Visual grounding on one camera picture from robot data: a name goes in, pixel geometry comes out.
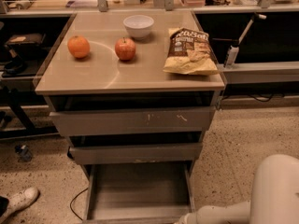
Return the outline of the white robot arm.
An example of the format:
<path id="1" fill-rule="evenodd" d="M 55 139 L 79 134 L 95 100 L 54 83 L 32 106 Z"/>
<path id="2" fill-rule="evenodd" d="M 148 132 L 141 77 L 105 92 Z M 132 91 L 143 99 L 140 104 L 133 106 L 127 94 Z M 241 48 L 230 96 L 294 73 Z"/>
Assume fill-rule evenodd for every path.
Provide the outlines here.
<path id="1" fill-rule="evenodd" d="M 174 224 L 299 224 L 299 160 L 271 155 L 258 166 L 249 201 L 206 205 Z"/>

